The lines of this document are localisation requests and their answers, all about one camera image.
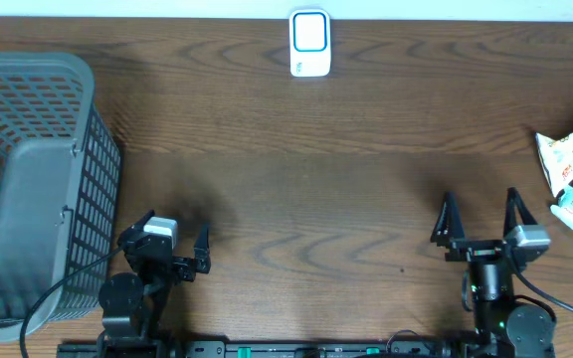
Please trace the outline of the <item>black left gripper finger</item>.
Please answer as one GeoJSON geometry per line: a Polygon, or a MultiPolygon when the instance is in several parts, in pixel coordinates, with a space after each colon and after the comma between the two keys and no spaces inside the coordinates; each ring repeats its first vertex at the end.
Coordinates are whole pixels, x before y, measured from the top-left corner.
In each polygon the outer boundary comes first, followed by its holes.
{"type": "Polygon", "coordinates": [[[137,220],[134,224],[132,224],[129,228],[125,230],[126,233],[141,233],[144,230],[144,226],[147,222],[153,218],[155,215],[154,210],[147,211],[139,220],[137,220]]]}
{"type": "Polygon", "coordinates": [[[209,232],[210,224],[203,224],[193,247],[196,260],[208,260],[210,258],[209,232]]]}

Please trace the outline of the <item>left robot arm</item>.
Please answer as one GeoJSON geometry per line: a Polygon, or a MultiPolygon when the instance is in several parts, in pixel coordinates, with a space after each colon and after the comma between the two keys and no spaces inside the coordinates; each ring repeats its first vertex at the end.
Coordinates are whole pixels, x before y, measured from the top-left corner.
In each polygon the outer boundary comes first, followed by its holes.
{"type": "Polygon", "coordinates": [[[184,355],[182,344],[159,321],[172,288],[211,269],[210,226],[199,230],[191,257],[174,254],[178,223],[150,210],[118,237],[131,271],[113,275],[100,288],[103,332],[99,357],[170,358],[184,355]]]}

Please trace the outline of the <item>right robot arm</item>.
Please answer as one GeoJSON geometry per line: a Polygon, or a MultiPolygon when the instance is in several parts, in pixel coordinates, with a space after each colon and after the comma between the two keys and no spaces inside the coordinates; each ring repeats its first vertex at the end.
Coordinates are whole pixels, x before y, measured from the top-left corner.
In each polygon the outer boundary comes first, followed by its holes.
{"type": "Polygon", "coordinates": [[[548,249],[551,239],[523,203],[507,190],[500,239],[466,237],[455,194],[444,196],[431,242],[445,260],[468,265],[462,305],[474,314],[476,335],[461,343],[464,357],[553,357],[557,318],[546,303],[514,292],[513,278],[548,249]]]}

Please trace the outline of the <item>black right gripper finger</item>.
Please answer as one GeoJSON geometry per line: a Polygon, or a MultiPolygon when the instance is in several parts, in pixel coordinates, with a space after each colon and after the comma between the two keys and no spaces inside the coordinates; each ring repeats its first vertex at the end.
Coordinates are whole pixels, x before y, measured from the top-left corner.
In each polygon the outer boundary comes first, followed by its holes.
{"type": "Polygon", "coordinates": [[[456,248],[465,239],[466,235],[455,194],[446,192],[430,241],[438,247],[456,248]]]}
{"type": "Polygon", "coordinates": [[[505,238],[517,228],[532,230],[538,228],[538,223],[527,209],[523,199],[515,187],[507,189],[503,236],[505,238]]]}

